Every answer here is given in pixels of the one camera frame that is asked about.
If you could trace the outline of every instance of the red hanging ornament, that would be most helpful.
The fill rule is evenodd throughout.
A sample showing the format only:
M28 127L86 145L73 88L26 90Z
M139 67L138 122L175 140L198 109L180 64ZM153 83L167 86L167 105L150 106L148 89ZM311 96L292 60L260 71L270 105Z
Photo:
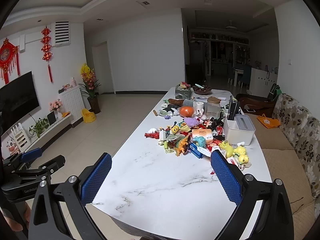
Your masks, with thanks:
M52 56L52 53L49 51L51 49L51 45L49 44L51 40L51 37L49 36L50 32L51 30L49 30L47 26L41 31L41 33L43 34L43 38L41 39L41 42L44 44L41 49L44 52L42 59L45 61L49 61ZM52 75L51 75L51 68L49 64L48 64L48 72L49 72L50 82L52 83L53 81L52 81Z
M18 59L18 46L14 46L6 38L0 48L0 76L4 79L5 84L9 83L9 73L12 67L17 66L17 73L20 76L19 59Z

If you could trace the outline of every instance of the orange balloon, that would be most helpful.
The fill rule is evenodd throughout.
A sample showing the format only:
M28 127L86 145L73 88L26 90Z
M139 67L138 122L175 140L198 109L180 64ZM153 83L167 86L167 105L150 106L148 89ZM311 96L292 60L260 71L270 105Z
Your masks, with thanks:
M179 110L179 114L183 117L192 117L193 115L193 107L191 106L183 106Z

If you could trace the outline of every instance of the black speaker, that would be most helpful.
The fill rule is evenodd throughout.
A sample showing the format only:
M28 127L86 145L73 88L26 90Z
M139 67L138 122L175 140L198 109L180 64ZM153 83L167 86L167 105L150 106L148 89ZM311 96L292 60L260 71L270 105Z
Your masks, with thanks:
M54 111L50 112L50 114L47 115L47 118L49 121L49 125L52 125L57 120Z

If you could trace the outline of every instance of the beige seat cushion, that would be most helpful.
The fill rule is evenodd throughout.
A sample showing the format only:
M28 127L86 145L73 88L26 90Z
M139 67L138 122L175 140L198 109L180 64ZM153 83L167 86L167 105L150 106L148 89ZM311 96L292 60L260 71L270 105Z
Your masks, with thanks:
M315 203L311 202L293 216L294 240L302 240L308 233L315 219Z
M260 144L261 149L279 149L293 150L292 145L280 130L280 128L265 128L257 119L257 115L246 114L250 117L254 127L256 128L255 135Z
M292 214L313 201L308 178L294 150L262 149L271 179L281 179Z

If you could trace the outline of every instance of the tall brown vase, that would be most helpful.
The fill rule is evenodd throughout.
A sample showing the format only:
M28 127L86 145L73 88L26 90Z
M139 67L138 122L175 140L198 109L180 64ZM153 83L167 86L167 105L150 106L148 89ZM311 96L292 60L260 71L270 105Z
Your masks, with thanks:
M91 106L91 110L92 112L94 112L95 114L98 114L101 112L100 107L99 107L99 102L98 102L98 98L88 98L89 104Z

